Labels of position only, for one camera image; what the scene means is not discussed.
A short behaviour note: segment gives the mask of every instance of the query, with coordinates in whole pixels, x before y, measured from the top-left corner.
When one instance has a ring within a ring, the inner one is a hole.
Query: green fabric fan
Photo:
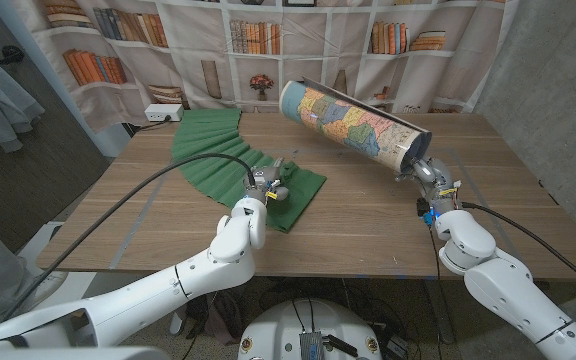
[[[236,156],[246,164],[269,166],[275,161],[259,150],[250,148],[239,136],[240,109],[188,110],[175,134],[172,158],[175,161],[202,153],[221,153]],[[232,208],[244,194],[245,170],[227,159],[204,159],[180,167],[184,177],[204,195]],[[300,169],[293,162],[281,169],[281,182],[289,195],[283,201],[268,201],[266,223],[288,232],[315,196],[325,176]]]

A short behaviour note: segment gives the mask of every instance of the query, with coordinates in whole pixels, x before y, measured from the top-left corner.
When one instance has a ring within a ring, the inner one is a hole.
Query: wall
[[[8,1],[0,0],[0,17],[8,29],[10,29],[10,31],[15,35],[17,41],[19,41],[28,57],[32,59],[37,68],[39,68],[39,71],[41,71],[46,80],[48,80],[48,83],[54,88],[57,95],[59,95],[75,119],[77,119],[77,122],[79,122],[86,134],[88,134],[97,148],[99,148],[99,151],[104,156],[116,157],[119,155],[124,146],[126,146],[128,141],[130,141],[130,136],[123,126],[120,124],[113,125],[106,130],[95,134],[86,124],[84,117],[81,115],[79,108],[68,93],[68,90],[66,90],[66,87],[57,76],[57,73],[50,66],[48,60],[32,38],[32,35],[28,29],[26,29],[26,26],[22,23],[21,19]]]
[[[521,1],[474,112],[576,221],[576,0]]]

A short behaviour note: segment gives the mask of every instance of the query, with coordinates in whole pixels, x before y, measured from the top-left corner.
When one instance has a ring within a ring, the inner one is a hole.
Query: curtain
[[[157,102],[278,112],[302,77],[389,112],[470,112],[518,0],[12,4],[98,132]]]

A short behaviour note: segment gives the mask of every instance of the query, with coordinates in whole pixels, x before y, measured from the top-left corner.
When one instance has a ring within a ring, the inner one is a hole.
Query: yellow label
[[[452,188],[452,189],[448,189],[448,190],[442,190],[439,192],[439,195],[446,195],[446,194],[450,194],[451,192],[455,192],[457,191],[457,188]]]

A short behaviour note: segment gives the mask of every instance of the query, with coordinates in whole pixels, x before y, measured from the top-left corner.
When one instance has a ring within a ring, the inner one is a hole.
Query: blue connector
[[[424,223],[428,226],[432,225],[432,214],[431,213],[425,213],[424,216],[421,217],[421,220],[424,221]]]

